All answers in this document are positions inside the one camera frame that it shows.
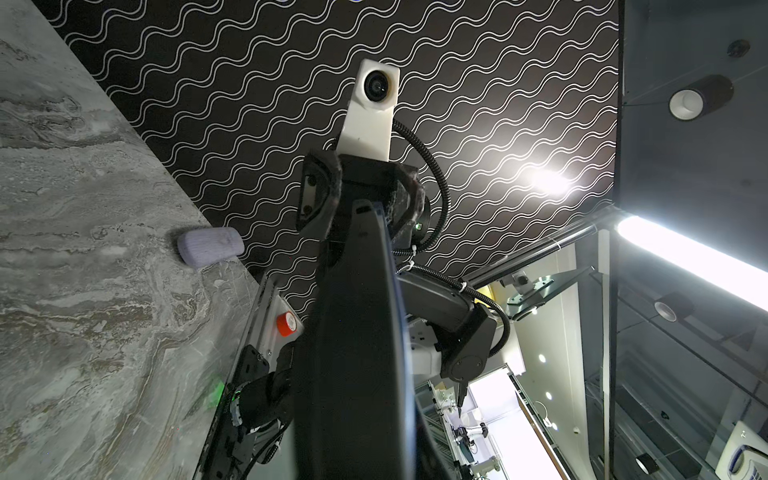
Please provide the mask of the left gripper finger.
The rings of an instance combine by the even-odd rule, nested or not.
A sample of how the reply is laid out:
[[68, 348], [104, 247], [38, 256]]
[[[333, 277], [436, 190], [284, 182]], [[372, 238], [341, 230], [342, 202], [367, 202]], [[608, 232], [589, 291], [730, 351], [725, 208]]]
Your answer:
[[455, 470], [449, 467], [439, 454], [423, 414], [419, 408], [415, 413], [416, 425], [416, 479], [454, 480]]

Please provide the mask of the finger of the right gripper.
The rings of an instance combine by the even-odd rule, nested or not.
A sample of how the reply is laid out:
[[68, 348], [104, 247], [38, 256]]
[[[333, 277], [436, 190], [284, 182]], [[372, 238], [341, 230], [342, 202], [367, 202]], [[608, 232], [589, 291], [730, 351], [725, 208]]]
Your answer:
[[341, 199], [342, 166], [331, 150], [310, 150], [302, 160], [296, 229], [306, 238], [326, 240]]
[[392, 240], [424, 240], [428, 231], [428, 199], [418, 173], [395, 165], [396, 187], [389, 227]]

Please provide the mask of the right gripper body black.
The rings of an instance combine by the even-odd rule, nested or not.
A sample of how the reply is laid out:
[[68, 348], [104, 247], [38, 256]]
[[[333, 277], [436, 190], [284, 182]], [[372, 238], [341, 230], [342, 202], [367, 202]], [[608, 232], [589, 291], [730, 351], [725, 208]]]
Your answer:
[[367, 158], [340, 155], [342, 166], [341, 199], [335, 215], [335, 239], [345, 240], [351, 226], [353, 203], [369, 200], [380, 203], [389, 231], [395, 193], [396, 162], [383, 162]]

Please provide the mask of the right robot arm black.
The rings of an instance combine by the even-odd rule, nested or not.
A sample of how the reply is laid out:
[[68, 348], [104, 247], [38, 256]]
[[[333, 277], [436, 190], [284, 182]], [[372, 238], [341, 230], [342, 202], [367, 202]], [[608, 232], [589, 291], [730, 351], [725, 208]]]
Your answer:
[[511, 321], [495, 301], [467, 283], [416, 264], [416, 256], [434, 247], [447, 225], [450, 189], [422, 140], [399, 121], [393, 130], [419, 153], [437, 182], [437, 221], [430, 221], [430, 200], [415, 168], [312, 149], [302, 161], [296, 229], [319, 241], [315, 278], [322, 280], [343, 253], [353, 202], [369, 200], [382, 206], [392, 255], [401, 262], [397, 272], [407, 316], [432, 328], [436, 342], [430, 353], [440, 359], [438, 374], [456, 383], [464, 395], [488, 359], [506, 345]]

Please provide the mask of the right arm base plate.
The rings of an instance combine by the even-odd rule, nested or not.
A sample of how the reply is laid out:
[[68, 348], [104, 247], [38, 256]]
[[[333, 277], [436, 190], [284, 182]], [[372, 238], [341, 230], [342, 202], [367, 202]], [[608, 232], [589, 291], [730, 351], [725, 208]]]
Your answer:
[[271, 367], [254, 346], [243, 348], [223, 387], [202, 451], [198, 479], [246, 479], [278, 452], [293, 418], [295, 344], [284, 345]]

